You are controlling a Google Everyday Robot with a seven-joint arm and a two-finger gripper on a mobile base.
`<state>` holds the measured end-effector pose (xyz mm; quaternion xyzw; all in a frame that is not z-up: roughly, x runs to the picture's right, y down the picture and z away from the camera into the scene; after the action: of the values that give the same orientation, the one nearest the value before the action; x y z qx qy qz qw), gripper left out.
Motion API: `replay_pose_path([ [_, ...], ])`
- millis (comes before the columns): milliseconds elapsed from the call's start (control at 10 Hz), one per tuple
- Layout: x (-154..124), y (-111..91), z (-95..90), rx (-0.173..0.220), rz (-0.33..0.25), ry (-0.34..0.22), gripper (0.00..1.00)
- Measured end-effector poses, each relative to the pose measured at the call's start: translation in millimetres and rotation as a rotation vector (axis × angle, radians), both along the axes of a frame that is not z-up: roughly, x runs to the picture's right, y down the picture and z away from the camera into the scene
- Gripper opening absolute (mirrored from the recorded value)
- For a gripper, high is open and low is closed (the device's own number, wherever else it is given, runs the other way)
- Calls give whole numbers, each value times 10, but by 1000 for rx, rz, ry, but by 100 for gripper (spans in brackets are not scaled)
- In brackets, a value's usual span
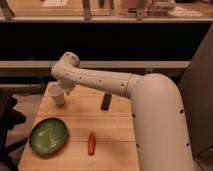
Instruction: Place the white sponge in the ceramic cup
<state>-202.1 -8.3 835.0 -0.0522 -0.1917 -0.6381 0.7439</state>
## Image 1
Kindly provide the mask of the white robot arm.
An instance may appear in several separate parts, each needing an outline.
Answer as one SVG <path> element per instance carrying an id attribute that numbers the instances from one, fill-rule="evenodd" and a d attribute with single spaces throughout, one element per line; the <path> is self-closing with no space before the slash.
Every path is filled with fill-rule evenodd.
<path id="1" fill-rule="evenodd" d="M 186 114 L 175 83 L 167 76 L 144 76 L 82 69 L 66 52 L 51 69 L 65 92 L 77 84 L 130 100 L 139 171 L 195 171 Z"/>

